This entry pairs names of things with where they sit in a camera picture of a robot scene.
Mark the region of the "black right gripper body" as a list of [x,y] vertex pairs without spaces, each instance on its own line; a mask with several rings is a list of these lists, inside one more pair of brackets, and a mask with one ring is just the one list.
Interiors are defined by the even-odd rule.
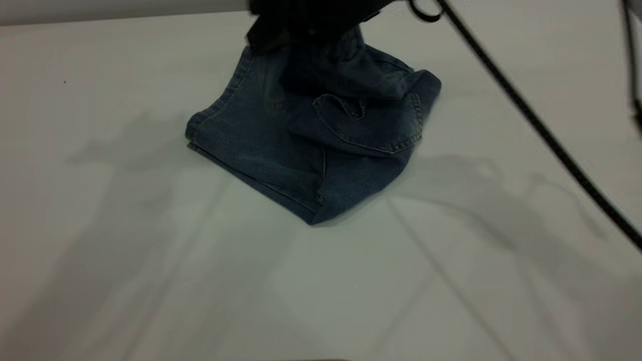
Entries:
[[256,17],[247,43],[255,51],[273,51],[309,38],[334,39],[358,27],[391,1],[249,1]]

